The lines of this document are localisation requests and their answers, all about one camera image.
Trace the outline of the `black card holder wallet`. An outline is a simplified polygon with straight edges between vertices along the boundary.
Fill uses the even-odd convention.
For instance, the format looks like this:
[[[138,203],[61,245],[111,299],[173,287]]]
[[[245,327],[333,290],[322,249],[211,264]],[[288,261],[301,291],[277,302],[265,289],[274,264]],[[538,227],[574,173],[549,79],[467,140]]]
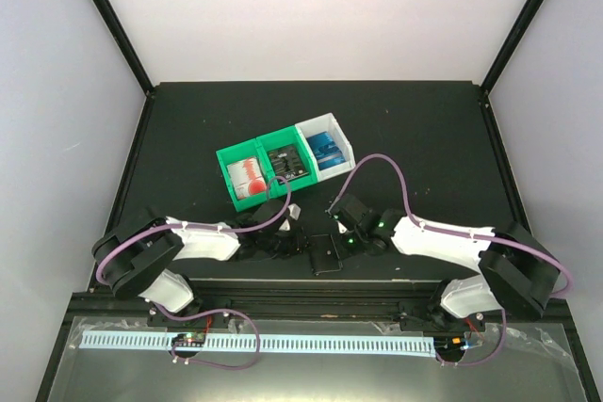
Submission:
[[[343,267],[334,239],[330,234],[310,236],[308,253],[312,273],[315,276],[338,272]]]

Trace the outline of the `green bin with black cards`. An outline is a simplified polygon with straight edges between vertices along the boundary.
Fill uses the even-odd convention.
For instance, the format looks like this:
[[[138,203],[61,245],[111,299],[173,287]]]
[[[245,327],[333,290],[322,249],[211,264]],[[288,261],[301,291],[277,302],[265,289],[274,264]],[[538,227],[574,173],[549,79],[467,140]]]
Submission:
[[[257,143],[268,159],[269,177],[285,178],[292,191],[318,182],[310,150],[296,126],[259,136]]]

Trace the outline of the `white bin with blue cards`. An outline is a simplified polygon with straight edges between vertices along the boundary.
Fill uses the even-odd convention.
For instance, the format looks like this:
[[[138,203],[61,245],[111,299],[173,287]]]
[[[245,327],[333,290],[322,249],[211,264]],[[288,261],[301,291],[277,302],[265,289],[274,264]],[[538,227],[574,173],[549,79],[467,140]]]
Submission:
[[[333,113],[298,122],[295,126],[309,152],[319,182],[355,168],[352,146]]]

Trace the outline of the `green bin with red cards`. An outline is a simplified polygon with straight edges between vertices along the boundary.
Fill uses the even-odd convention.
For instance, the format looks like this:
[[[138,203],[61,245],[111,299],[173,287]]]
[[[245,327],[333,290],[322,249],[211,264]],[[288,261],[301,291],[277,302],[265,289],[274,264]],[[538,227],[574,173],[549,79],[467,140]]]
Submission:
[[[250,209],[276,195],[276,184],[267,191],[274,171],[258,138],[216,151],[222,176],[235,209]]]

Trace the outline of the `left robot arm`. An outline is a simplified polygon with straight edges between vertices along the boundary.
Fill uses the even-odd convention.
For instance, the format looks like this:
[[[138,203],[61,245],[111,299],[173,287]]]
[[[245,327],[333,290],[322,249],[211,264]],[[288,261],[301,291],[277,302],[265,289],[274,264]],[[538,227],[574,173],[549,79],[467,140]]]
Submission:
[[[296,256],[308,246],[300,213],[297,204],[274,199],[231,220],[206,224],[161,217],[146,208],[94,244],[95,278],[115,298],[144,298],[180,325],[190,326],[208,306],[192,289],[189,276],[170,265],[191,260],[247,261],[257,254],[267,259]]]

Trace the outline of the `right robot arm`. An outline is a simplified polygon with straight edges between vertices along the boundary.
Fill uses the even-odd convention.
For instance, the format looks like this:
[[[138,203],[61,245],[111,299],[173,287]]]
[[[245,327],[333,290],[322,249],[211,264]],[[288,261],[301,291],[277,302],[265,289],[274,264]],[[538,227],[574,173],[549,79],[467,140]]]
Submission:
[[[429,329],[458,330],[477,314],[499,310],[539,320],[561,274],[556,259],[516,223],[498,231],[412,219],[398,209],[376,211],[351,194],[335,201],[328,213],[338,223],[345,256],[395,252],[473,271],[463,280],[443,279],[425,305],[401,309]]]

